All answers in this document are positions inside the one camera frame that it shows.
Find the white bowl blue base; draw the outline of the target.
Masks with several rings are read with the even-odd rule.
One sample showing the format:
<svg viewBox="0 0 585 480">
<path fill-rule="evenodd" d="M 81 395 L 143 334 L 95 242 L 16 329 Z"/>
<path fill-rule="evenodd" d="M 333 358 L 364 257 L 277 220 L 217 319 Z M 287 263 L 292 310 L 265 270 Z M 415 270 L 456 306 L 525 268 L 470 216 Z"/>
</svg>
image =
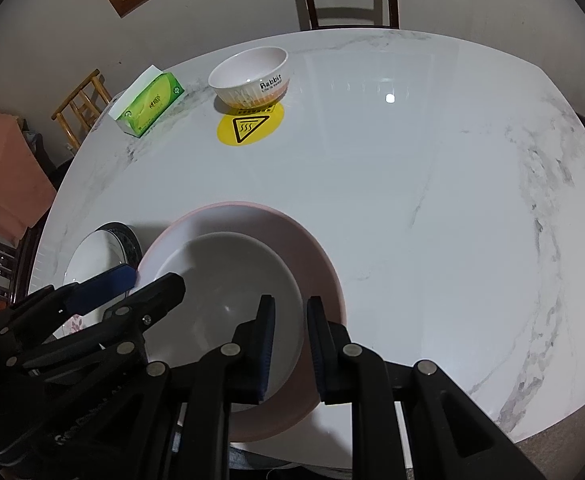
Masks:
<svg viewBox="0 0 585 480">
<path fill-rule="evenodd" d="M 301 351 L 301 292 L 271 248 L 239 233 L 210 233 L 162 243 L 140 266 L 142 286 L 163 274 L 181 275 L 181 304 L 145 333 L 148 356 L 179 366 L 199 360 L 232 339 L 235 328 L 256 317 L 260 298 L 275 300 L 275 334 L 268 389 L 274 396 L 293 372 Z"/>
</svg>

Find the white plate pink flowers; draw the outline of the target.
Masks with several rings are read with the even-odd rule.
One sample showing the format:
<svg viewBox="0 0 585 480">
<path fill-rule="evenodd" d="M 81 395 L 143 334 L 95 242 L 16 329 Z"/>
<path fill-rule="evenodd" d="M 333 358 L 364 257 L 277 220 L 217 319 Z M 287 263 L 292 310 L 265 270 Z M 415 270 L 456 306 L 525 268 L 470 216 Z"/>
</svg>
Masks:
<svg viewBox="0 0 585 480">
<path fill-rule="evenodd" d="M 127 263 L 123 245 L 113 232 L 97 230 L 82 240 L 73 253 L 62 284 L 83 283 L 95 275 L 101 274 L 119 264 Z M 73 315 L 67 322 L 55 330 L 57 339 L 79 332 L 102 321 L 105 310 L 117 300 L 123 299 L 120 295 L 114 300 L 98 307 L 87 315 Z"/>
</svg>

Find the white bowl orange base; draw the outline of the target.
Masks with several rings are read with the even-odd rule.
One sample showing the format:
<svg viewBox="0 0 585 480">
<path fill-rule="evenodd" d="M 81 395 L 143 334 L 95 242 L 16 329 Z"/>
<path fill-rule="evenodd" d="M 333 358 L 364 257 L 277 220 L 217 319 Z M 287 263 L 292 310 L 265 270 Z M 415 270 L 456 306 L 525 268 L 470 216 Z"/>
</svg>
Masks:
<svg viewBox="0 0 585 480">
<path fill-rule="evenodd" d="M 280 47 L 248 49 L 216 66 L 208 84 L 224 104 L 235 110 L 268 106 L 288 89 L 288 60 L 288 52 Z"/>
</svg>

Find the large blue floral plate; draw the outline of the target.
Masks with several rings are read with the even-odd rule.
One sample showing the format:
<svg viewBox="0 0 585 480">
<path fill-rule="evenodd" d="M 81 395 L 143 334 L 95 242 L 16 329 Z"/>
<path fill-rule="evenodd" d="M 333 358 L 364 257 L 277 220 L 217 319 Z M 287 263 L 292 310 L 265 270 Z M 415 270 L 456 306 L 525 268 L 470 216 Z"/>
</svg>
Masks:
<svg viewBox="0 0 585 480">
<path fill-rule="evenodd" d="M 121 222 L 109 222 L 99 228 L 99 231 L 108 232 L 117 238 L 122 247 L 124 262 L 137 269 L 143 258 L 142 247 L 133 230 Z"/>
</svg>

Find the dark wooden bench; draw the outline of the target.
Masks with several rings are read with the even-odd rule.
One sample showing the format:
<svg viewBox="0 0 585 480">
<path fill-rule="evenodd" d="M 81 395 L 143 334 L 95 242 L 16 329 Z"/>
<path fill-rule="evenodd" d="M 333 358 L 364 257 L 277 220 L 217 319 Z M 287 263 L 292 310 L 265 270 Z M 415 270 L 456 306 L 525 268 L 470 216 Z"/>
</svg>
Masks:
<svg viewBox="0 0 585 480">
<path fill-rule="evenodd" d="M 47 217 L 48 212 L 33 228 L 27 228 L 16 247 L 0 238 L 0 313 L 22 313 L 28 306 L 28 287 Z"/>
</svg>

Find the pink cloth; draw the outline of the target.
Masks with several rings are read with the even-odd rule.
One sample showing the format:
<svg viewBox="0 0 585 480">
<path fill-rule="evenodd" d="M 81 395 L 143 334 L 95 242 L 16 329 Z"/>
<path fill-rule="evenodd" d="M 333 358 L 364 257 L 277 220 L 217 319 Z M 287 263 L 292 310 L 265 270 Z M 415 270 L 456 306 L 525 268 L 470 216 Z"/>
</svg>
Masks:
<svg viewBox="0 0 585 480">
<path fill-rule="evenodd" d="M 56 190 L 17 119 L 0 114 L 0 236 L 18 244 L 53 205 Z"/>
</svg>

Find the bamboo chair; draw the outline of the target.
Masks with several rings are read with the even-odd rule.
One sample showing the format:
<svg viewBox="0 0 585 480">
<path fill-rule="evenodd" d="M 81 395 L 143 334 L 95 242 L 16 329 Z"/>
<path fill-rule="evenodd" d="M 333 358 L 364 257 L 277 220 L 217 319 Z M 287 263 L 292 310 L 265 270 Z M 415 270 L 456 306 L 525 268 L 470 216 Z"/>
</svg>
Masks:
<svg viewBox="0 0 585 480">
<path fill-rule="evenodd" d="M 76 154 L 82 141 L 92 131 L 97 119 L 111 103 L 100 70 L 89 73 L 53 111 L 50 118 L 65 133 L 69 150 Z"/>
</svg>

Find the yellow hot warning sticker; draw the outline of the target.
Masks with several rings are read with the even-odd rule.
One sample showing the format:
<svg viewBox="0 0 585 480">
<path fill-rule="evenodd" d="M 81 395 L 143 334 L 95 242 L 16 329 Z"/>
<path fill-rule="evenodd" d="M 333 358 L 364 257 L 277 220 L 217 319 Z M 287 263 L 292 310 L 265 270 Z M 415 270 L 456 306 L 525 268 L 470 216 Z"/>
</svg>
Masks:
<svg viewBox="0 0 585 480">
<path fill-rule="evenodd" d="M 228 146 L 245 146 L 265 139 L 272 134 L 285 117 L 282 103 L 255 110 L 235 110 L 225 114 L 219 122 L 216 135 Z"/>
</svg>

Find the green tissue box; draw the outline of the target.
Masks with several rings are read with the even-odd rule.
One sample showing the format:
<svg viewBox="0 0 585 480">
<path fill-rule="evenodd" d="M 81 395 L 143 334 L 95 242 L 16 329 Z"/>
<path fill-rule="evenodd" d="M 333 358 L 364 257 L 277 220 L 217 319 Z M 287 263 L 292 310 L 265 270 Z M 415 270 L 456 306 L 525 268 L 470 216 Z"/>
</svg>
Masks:
<svg viewBox="0 0 585 480">
<path fill-rule="evenodd" d="M 124 133 L 141 138 L 183 93 L 172 73 L 151 65 L 114 101 L 108 115 Z"/>
</svg>

